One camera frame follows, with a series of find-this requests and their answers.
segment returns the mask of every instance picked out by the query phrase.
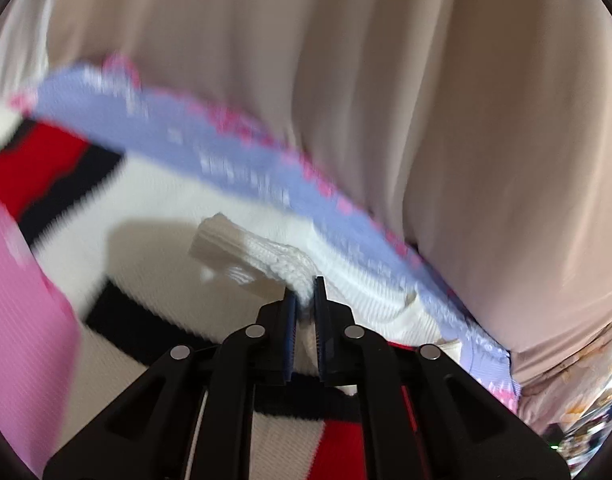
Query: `beige curtain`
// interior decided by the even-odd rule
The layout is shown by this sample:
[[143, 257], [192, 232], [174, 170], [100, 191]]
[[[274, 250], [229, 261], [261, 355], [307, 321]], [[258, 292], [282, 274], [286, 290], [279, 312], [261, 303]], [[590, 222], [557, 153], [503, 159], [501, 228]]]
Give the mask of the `beige curtain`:
[[528, 381], [612, 321], [600, 0], [57, 0], [53, 66], [118, 50], [252, 113], [420, 250]]

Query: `pink garment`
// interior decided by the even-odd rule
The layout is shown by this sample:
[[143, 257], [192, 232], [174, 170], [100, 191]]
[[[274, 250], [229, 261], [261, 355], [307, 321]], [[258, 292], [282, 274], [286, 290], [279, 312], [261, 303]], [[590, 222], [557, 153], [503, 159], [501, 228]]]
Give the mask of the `pink garment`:
[[0, 203], [0, 431], [39, 477], [55, 450], [80, 332]]

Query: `silver rivet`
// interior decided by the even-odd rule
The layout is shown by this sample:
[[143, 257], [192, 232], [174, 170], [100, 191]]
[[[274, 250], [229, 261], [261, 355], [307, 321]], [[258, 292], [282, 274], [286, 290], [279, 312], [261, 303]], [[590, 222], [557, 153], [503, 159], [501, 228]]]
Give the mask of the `silver rivet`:
[[349, 325], [345, 328], [343, 333], [346, 334], [346, 337], [349, 337], [350, 339], [361, 339], [365, 334], [365, 331], [360, 326]]
[[250, 325], [246, 328], [246, 335], [248, 337], [257, 338], [261, 337], [263, 334], [265, 334], [265, 328], [261, 325]]
[[181, 361], [190, 355], [190, 349], [186, 345], [178, 345], [170, 350], [170, 357]]
[[441, 350], [435, 345], [423, 345], [422, 348], [419, 349], [419, 353], [422, 354], [424, 359], [428, 359], [429, 361], [434, 361], [441, 357]]

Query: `red fabric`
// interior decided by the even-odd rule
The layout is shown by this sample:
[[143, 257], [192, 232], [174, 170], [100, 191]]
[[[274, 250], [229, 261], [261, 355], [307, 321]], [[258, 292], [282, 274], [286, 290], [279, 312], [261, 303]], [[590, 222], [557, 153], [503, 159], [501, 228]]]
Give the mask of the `red fabric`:
[[37, 124], [18, 146], [0, 152], [0, 202], [15, 220], [61, 176], [89, 143], [55, 126]]
[[326, 421], [308, 480], [364, 480], [361, 425]]

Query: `black stripe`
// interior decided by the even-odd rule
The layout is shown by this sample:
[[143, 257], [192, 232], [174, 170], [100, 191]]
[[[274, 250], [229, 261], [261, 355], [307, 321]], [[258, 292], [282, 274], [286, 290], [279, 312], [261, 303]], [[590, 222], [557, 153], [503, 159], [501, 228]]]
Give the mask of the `black stripe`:
[[90, 146], [71, 173], [55, 180], [48, 192], [24, 211], [19, 229], [28, 245], [32, 247], [51, 222], [107, 178], [120, 160], [119, 153]]
[[10, 140], [8, 140], [7, 144], [4, 146], [4, 151], [15, 150], [36, 125], [37, 123], [32, 119], [24, 119], [19, 124], [16, 131], [12, 134]]
[[[110, 280], [103, 287], [85, 323], [146, 366], [179, 344], [194, 349], [215, 344], [157, 316]], [[257, 386], [255, 411], [306, 420], [360, 421], [356, 396], [349, 397], [335, 388], [324, 388], [319, 378], [301, 374], [293, 374], [285, 388]]]

